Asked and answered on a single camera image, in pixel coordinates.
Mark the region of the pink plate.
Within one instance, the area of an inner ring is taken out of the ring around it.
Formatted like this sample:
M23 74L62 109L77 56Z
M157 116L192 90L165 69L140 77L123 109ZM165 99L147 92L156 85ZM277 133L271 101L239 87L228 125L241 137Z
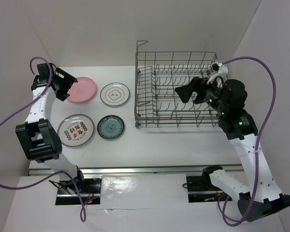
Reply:
M69 89L67 100L72 103L85 103L90 101L96 94L97 85L88 77L78 77Z

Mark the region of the white plate red characters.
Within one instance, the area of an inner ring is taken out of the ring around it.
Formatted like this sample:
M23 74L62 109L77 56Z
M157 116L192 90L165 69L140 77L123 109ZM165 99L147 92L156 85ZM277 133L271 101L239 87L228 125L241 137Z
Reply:
M65 118L59 125L57 134L61 143L67 147L78 147L87 143L94 135L95 124L84 114Z

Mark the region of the white plate green rim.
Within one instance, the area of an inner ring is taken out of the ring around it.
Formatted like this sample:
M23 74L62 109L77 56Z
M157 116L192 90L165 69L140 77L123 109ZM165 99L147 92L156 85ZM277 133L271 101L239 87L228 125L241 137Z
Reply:
M100 92L101 101L108 106L121 106L130 98L129 88L119 82L105 85Z

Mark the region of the teal blue floral plate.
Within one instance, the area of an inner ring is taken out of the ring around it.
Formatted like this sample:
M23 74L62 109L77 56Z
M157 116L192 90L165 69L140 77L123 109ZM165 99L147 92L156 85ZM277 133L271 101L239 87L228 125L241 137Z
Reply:
M125 130L125 123L122 118L115 115L103 117L98 122L97 131L100 137L106 140L119 138Z

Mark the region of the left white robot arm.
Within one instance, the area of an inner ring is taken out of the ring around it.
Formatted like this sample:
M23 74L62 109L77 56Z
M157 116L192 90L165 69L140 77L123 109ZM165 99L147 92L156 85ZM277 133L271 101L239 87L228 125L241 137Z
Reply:
M82 192L86 187L83 173L62 153L60 137L50 122L55 99L66 100L76 78L52 63L38 64L37 69L38 75L31 86L34 103L15 133L28 160L43 163L58 173L59 188Z

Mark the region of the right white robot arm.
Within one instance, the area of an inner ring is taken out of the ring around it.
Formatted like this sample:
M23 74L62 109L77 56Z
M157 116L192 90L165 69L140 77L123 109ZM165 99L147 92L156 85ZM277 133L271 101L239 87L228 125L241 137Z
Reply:
M195 104L207 103L218 113L218 124L240 158L248 185L237 181L219 165L204 168L201 184L218 188L237 203L245 220L253 222L290 207L290 196L274 180L260 145L261 131L244 109L247 92L239 80L227 80L222 87L206 78L194 77L187 85L176 87L183 103L196 93Z

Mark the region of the white front cover panel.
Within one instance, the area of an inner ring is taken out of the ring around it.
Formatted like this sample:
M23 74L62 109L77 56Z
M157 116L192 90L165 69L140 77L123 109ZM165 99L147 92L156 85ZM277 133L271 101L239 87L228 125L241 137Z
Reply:
M185 174L107 175L102 178L103 209L164 209L188 204Z

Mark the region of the metal base rail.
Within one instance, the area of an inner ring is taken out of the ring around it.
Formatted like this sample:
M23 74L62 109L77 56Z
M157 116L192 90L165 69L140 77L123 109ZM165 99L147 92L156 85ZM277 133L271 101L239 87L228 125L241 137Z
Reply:
M194 174L202 173L203 169L208 165L194 166L165 166L165 167L121 167L121 168L83 168L81 169L84 176L98 175L125 175L125 174ZM221 165L225 171L243 171L242 165ZM46 168L30 168L28 176L44 176L49 175L53 171Z

